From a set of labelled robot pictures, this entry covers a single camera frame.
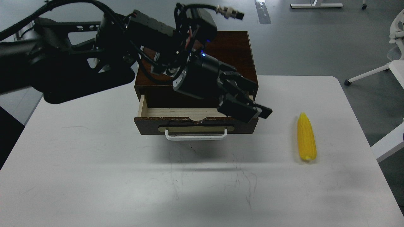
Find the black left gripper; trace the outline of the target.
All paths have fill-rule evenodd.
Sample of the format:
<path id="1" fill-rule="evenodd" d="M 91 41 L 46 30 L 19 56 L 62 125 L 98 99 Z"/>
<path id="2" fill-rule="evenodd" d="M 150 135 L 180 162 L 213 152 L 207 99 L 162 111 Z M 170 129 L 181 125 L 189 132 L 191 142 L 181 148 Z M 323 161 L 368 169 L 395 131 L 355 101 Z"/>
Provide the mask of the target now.
<path id="1" fill-rule="evenodd" d="M 244 123 L 255 118 L 266 119 L 273 112 L 248 98 L 258 89 L 258 83 L 210 55 L 193 56 L 173 82 L 173 89 L 200 100 L 220 98 L 217 111 Z"/>

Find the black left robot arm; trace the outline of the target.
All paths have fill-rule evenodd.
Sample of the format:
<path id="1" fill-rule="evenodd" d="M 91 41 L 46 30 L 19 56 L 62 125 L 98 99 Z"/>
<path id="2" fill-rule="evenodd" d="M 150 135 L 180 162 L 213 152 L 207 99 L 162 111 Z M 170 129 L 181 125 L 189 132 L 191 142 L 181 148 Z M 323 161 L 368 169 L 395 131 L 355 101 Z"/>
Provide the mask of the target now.
<path id="1" fill-rule="evenodd" d="M 242 20 L 229 7 L 180 4 L 175 27 L 134 10 L 124 16 L 104 3 L 102 21 L 56 22 L 41 15 L 76 0 L 51 0 L 1 31 L 1 92 L 31 86 L 46 102 L 60 104 L 132 82 L 138 62 L 146 78 L 172 84 L 173 90 L 195 99 L 218 100 L 218 112 L 250 122 L 268 118 L 272 109 L 249 98 L 258 84 L 204 52 L 217 35 L 207 9 Z"/>

